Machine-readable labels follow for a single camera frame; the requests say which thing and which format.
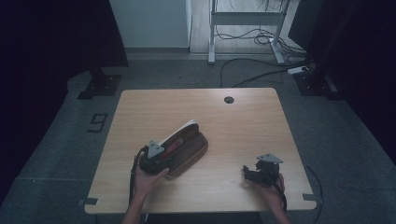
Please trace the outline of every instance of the hole in table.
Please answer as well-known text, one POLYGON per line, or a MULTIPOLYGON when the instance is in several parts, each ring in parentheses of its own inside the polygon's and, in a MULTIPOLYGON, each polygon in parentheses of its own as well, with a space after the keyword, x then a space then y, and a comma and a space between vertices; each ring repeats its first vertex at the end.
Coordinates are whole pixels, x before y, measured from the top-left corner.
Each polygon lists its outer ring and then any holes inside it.
POLYGON ((233 103, 233 97, 231 97, 231 96, 226 96, 226 97, 224 98, 224 102, 225 102, 226 104, 232 104, 232 103, 233 103))

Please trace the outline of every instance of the white cabinet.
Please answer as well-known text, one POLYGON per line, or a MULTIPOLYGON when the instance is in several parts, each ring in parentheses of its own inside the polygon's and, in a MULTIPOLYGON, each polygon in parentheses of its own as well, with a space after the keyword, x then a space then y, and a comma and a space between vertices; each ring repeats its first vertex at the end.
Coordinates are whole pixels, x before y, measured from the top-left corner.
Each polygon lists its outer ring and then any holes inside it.
POLYGON ((191 0, 110 0, 125 48, 188 48, 191 0))

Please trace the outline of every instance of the wooden table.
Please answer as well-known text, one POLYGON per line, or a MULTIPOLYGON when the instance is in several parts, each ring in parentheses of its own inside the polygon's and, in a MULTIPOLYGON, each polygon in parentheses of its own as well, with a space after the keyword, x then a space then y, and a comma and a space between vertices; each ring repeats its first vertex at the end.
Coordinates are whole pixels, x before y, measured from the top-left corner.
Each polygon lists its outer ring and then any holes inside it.
POLYGON ((182 176, 163 179, 147 198, 144 213, 235 212, 267 210, 242 175, 255 169, 256 157, 273 153, 284 163, 288 209, 313 209, 312 194, 300 155, 276 91, 260 89, 189 89, 124 91, 111 124, 86 204, 90 214, 124 213, 134 155, 160 142, 195 119, 206 136, 206 154, 182 176), (224 98, 231 96, 232 104, 224 98))

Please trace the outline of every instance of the human arm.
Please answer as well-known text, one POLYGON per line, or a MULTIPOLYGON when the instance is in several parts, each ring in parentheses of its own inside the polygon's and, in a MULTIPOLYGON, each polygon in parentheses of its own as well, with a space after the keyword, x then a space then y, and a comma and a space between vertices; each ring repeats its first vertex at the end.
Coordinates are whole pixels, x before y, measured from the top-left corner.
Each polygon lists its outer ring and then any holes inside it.
MULTIPOLYGON (((283 175, 279 174, 279 179, 276 184, 285 191, 283 175)), ((290 224, 290 220, 283 210, 282 198, 274 186, 264 186, 261 184, 253 183, 255 188, 259 191, 262 199, 267 203, 270 211, 273 213, 278 224, 290 224)))
POLYGON ((134 178, 134 197, 130 201, 128 210, 121 224, 138 224, 143 204, 156 183, 169 172, 166 168, 157 175, 148 175, 140 167, 136 168, 136 177, 134 178))

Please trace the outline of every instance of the power strip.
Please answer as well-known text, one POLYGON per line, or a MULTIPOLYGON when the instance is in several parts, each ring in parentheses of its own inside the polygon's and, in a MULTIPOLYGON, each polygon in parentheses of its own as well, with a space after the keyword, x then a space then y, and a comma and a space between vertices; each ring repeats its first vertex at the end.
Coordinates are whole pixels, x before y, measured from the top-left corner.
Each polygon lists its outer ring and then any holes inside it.
POLYGON ((301 67, 296 67, 296 68, 291 68, 288 70, 288 74, 289 75, 296 75, 296 74, 300 74, 300 73, 305 73, 308 72, 309 68, 306 66, 301 66, 301 67))

